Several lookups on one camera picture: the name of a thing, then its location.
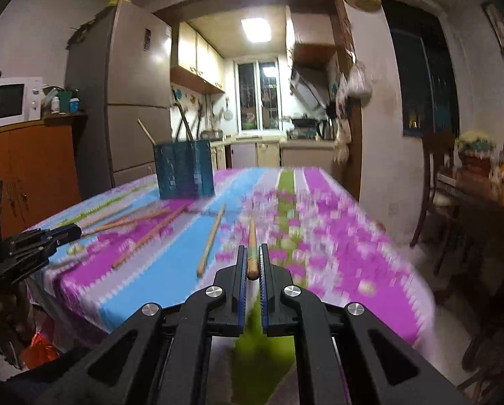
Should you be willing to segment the wooden chopstick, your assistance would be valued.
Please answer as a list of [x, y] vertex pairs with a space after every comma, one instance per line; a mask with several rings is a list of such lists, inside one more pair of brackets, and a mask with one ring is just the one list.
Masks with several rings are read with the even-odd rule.
[[139, 125], [139, 127], [141, 128], [141, 130], [143, 131], [143, 133], [145, 134], [145, 136], [149, 139], [149, 142], [153, 146], [156, 146], [157, 142], [155, 141], [154, 137], [151, 135], [149, 130], [145, 127], [145, 125], [143, 124], [143, 121], [141, 121], [140, 119], [137, 119], [136, 121], [137, 121], [137, 124]]
[[132, 247], [130, 247], [126, 252], [124, 252], [116, 261], [112, 263], [112, 269], [116, 270], [121, 267], [129, 258], [131, 258], [137, 250], [141, 249], [145, 244], [147, 244], [153, 237], [156, 237], [168, 227], [171, 222], [175, 220], [181, 213], [188, 208], [188, 205], [182, 205], [179, 208], [171, 212], [168, 217], [164, 218], [161, 222], [152, 228], [148, 233], [146, 233], [142, 238], [140, 238]]
[[164, 215], [169, 212], [170, 212], [170, 210], [167, 208], [159, 209], [157, 211], [153, 211], [152, 213], [145, 214], [142, 216], [136, 216], [136, 217], [129, 218], [129, 219], [122, 219], [122, 220], [118, 220], [115, 222], [110, 222], [110, 223], [104, 224], [103, 226], [100, 226], [98, 228], [93, 228], [93, 229], [90, 229], [88, 231], [83, 232], [81, 237], [86, 238], [86, 237], [93, 236], [99, 232], [109, 231], [112, 228], [124, 227], [124, 226], [128, 226], [128, 225], [131, 225], [136, 222], [143, 221], [143, 220], [157, 218], [158, 216]]
[[251, 281], [255, 281], [259, 278], [257, 253], [256, 223], [254, 219], [251, 218], [249, 221], [247, 248], [247, 278]]
[[204, 249], [203, 249], [203, 254], [202, 254], [202, 257], [199, 261], [199, 264], [198, 264], [198, 267], [197, 267], [197, 270], [196, 270], [196, 275], [198, 277], [202, 277], [205, 273], [205, 269], [206, 269], [206, 265], [207, 265], [207, 262], [208, 262], [208, 258], [209, 258], [209, 254], [212, 250], [212, 244], [213, 242], [215, 241], [215, 238], [216, 238], [216, 234], [217, 234], [217, 231], [219, 229], [219, 226], [221, 224], [221, 221], [222, 221], [222, 218], [225, 214], [225, 204], [223, 204], [221, 206], [221, 208], [219, 209], [219, 211], [217, 212], [216, 214], [216, 219], [215, 219], [215, 222], [212, 224], [212, 228], [209, 232], [209, 236], [207, 238], [207, 241], [206, 241], [206, 244], [204, 246]]

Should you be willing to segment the kitchen window with bars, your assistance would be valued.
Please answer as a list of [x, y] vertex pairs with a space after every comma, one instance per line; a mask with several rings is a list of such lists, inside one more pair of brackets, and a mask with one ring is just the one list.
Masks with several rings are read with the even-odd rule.
[[278, 132], [281, 130], [279, 63], [276, 59], [256, 59], [234, 65], [239, 131]]

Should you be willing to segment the orange wooden cabinet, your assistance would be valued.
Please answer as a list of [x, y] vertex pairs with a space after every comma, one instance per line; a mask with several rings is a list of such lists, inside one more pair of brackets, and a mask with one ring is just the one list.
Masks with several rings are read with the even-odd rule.
[[1, 231], [6, 238], [79, 203], [75, 148], [84, 113], [0, 127]]

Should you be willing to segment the floral striped tablecloth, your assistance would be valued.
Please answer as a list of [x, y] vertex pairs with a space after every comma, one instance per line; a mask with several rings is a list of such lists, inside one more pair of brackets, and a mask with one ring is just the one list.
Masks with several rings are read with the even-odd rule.
[[[152, 213], [60, 246], [28, 280], [65, 334], [92, 348], [45, 404], [425, 404], [432, 368], [420, 357], [432, 295], [378, 224], [318, 168], [216, 174], [216, 193], [161, 199], [154, 178], [104, 192], [41, 223], [82, 232]], [[216, 214], [225, 214], [196, 275]], [[188, 208], [121, 267], [112, 263], [182, 205]], [[261, 325], [259, 278], [247, 278], [244, 331], [216, 336], [216, 272], [236, 263], [256, 223], [257, 251], [291, 273], [290, 336]]]

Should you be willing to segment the perforated metal utensil holder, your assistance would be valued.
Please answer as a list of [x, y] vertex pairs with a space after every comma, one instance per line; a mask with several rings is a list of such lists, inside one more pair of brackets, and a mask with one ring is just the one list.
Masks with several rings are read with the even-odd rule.
[[197, 199], [216, 193], [209, 141], [159, 143], [153, 153], [161, 199]]

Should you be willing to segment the white microwave oven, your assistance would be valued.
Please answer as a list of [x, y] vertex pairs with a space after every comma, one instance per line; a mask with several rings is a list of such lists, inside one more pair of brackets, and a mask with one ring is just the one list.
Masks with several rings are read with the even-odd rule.
[[43, 85], [42, 77], [0, 78], [0, 127], [38, 121]]

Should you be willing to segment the stainless electric kettle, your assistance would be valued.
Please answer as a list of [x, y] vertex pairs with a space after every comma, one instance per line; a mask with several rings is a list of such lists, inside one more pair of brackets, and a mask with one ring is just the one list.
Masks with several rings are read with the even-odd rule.
[[320, 140], [333, 141], [335, 130], [332, 119], [322, 119], [316, 125], [316, 134]]

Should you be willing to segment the black wok on stove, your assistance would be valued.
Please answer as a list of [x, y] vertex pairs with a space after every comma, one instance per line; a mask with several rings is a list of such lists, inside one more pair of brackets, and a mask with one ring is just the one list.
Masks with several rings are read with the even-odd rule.
[[316, 129], [318, 120], [306, 116], [300, 118], [293, 117], [292, 124], [295, 129]]

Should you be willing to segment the steel range hood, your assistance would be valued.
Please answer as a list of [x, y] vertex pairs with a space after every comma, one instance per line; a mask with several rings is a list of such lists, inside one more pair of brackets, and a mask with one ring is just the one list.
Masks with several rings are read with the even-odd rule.
[[311, 110], [325, 109], [330, 102], [328, 80], [324, 71], [294, 65], [289, 81], [292, 92]]

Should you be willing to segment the dark wooden side table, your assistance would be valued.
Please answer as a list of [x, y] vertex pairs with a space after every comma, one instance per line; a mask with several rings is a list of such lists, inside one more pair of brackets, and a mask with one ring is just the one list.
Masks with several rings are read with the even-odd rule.
[[438, 188], [459, 206], [456, 224], [465, 242], [460, 270], [434, 296], [440, 303], [452, 294], [467, 300], [478, 323], [478, 332], [471, 341], [476, 347], [504, 329], [504, 275], [494, 293], [483, 282], [486, 249], [492, 247], [496, 259], [504, 255], [504, 187], [494, 187], [488, 179], [461, 168], [442, 169], [436, 178]]

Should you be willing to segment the dark wooden chair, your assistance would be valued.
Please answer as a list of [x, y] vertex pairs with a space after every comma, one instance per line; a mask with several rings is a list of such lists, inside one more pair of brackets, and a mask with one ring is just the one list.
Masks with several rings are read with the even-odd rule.
[[441, 130], [427, 132], [422, 136], [423, 152], [423, 187], [422, 203], [418, 222], [409, 243], [415, 247], [421, 237], [426, 218], [429, 214], [441, 218], [445, 222], [445, 234], [442, 240], [441, 252], [435, 262], [433, 275], [437, 276], [444, 263], [449, 241], [454, 232], [459, 209], [449, 196], [438, 189], [437, 176], [441, 171], [452, 170], [454, 167], [455, 136], [451, 131]]

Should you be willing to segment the beige refrigerator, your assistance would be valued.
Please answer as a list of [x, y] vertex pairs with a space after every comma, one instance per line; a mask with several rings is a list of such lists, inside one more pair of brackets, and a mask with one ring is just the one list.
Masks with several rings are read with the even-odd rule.
[[128, 1], [106, 7], [68, 42], [65, 86], [87, 115], [75, 162], [82, 198], [154, 174], [152, 144], [171, 140], [171, 27]]

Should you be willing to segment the white hanging plastic bag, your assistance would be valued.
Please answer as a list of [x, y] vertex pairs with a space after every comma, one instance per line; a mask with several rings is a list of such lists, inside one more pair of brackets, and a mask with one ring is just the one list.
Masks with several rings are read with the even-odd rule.
[[349, 98], [363, 99], [372, 95], [373, 88], [367, 75], [366, 66], [357, 60], [347, 78], [346, 94]]

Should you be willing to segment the flower pot with yellow flowers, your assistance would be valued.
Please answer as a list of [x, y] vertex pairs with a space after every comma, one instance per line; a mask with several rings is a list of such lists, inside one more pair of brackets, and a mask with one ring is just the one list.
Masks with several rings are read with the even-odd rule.
[[497, 144], [484, 132], [466, 131], [455, 139], [463, 169], [484, 178], [489, 176]]

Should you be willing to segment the dark window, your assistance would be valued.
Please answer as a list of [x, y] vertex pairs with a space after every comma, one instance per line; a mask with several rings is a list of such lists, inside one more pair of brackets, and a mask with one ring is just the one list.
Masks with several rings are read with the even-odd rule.
[[395, 50], [403, 134], [459, 134], [454, 68], [437, 16], [397, 0], [382, 0]]

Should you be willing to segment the framed elephant picture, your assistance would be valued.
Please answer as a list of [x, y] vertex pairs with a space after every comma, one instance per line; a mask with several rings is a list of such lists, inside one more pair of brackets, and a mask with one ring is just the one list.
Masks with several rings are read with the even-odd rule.
[[504, 58], [504, 18], [500, 14], [499, 9], [497, 9], [490, 1], [484, 2], [481, 7], [494, 31], [496, 39], [499, 43], [500, 53]]

